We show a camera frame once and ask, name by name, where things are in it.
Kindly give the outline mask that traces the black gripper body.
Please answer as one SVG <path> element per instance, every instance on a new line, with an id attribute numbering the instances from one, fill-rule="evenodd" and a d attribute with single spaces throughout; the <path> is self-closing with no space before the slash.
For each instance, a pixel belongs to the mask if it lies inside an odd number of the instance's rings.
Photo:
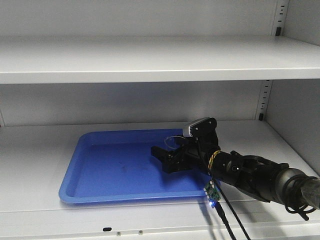
<path id="1" fill-rule="evenodd" d="M 189 144 L 176 149 L 180 171 L 199 168 L 204 174 L 210 174 L 209 159 L 215 151 L 221 149 L 216 132 L 201 137 L 185 138 L 189 140 Z"/>

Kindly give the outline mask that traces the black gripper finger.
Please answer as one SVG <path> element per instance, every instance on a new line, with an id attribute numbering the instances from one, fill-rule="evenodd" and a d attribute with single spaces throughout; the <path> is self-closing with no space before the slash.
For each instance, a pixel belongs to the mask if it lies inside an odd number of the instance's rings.
<path id="1" fill-rule="evenodd" d="M 178 152 L 176 150 L 168 151 L 158 146 L 152 146 L 150 151 L 151 155 L 161 162 L 162 170 L 165 173 L 180 171 Z"/>
<path id="2" fill-rule="evenodd" d="M 185 138 L 185 137 L 176 137 L 175 140 L 174 140 L 174 143 L 177 146 L 185 146 L 185 145 L 189 144 L 189 140 L 187 138 Z"/>

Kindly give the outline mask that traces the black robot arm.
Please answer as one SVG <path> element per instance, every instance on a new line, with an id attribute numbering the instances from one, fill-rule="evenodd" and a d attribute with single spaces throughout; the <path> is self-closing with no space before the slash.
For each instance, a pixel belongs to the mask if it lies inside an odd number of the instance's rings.
<path id="1" fill-rule="evenodd" d="M 256 200 L 284 205 L 292 214 L 306 216 L 320 208 L 320 180 L 287 163 L 276 163 L 257 155 L 221 151 L 218 138 L 178 135 L 178 148 L 170 153 L 172 172 L 199 165 L 212 179 L 237 188 Z"/>

